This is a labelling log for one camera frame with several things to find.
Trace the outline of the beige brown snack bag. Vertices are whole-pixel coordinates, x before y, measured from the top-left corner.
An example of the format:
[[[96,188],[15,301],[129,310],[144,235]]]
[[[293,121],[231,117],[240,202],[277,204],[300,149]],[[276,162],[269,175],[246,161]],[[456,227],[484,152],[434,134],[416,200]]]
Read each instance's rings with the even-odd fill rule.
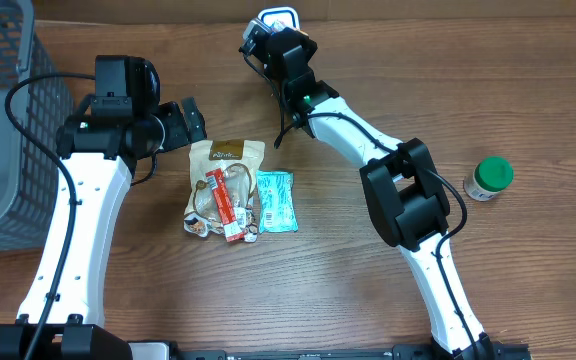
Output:
[[[264,151],[265,144],[262,141],[252,140],[202,140],[193,144],[189,153],[191,194],[184,211],[184,230],[202,238],[211,234],[224,236],[215,229],[218,225],[217,208],[206,173],[217,168],[234,168],[242,172],[244,179],[248,181],[244,239],[238,241],[254,243],[259,227],[253,212],[253,195],[256,189],[256,173],[264,159]]]

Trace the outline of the red stick snack packet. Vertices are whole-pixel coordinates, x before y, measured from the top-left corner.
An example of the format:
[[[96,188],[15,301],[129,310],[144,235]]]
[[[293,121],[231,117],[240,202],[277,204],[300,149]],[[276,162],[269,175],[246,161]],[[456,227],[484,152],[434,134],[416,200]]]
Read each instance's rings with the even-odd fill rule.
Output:
[[[244,174],[234,168],[217,168],[206,173],[206,180],[217,208],[216,231],[228,242],[244,239],[245,203],[248,199]]]

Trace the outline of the teal snack packet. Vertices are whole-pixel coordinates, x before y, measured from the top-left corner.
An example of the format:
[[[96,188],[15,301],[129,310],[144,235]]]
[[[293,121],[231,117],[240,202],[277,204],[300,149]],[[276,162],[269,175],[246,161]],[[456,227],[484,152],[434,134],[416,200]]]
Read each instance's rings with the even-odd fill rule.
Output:
[[[260,232],[296,232],[298,222],[292,197],[294,175],[285,171],[258,170],[256,180],[261,203]]]

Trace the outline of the green lid small jar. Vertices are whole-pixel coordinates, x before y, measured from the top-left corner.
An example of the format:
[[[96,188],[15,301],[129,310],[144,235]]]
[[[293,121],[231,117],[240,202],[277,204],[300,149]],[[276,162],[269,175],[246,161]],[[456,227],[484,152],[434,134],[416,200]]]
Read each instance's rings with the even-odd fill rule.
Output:
[[[485,202],[497,197],[513,180],[512,165],[503,157],[491,156],[464,178],[463,188],[472,199]]]

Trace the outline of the orange small snack packet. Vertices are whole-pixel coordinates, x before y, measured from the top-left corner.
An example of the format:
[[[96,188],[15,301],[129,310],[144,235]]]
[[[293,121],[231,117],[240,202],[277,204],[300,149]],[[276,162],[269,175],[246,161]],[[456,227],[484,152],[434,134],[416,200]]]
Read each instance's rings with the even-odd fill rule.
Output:
[[[299,29],[299,27],[294,26],[292,23],[287,23],[284,22],[282,20],[275,20],[271,25],[270,28],[272,30],[273,33],[280,33],[284,30],[290,30],[290,31],[294,31],[297,32],[299,34],[302,34],[304,36],[307,36],[307,33],[303,32],[302,30]]]

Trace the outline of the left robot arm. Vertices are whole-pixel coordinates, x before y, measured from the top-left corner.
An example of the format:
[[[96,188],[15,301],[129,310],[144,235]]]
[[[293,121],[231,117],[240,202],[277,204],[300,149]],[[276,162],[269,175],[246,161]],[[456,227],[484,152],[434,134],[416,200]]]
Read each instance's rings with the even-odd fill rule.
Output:
[[[0,359],[178,359],[177,344],[126,341],[104,327],[104,282],[122,202],[138,161],[207,137],[193,98],[160,101],[160,79],[142,57],[99,55],[95,91],[57,129],[48,148],[15,117],[12,126],[59,170],[59,189],[42,258],[12,324],[0,324]]]

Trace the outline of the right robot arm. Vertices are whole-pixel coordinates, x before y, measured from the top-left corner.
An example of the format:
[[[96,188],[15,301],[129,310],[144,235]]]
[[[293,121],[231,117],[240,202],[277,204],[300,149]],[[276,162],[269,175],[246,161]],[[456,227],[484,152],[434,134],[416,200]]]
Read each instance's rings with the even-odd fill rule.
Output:
[[[358,166],[370,220],[400,250],[424,300],[437,359],[492,359],[493,345],[472,311],[451,256],[448,198],[456,189],[438,174],[427,146],[383,134],[339,93],[317,80],[308,62],[316,43],[294,28],[256,35],[257,57],[281,85],[281,104],[302,128]]]

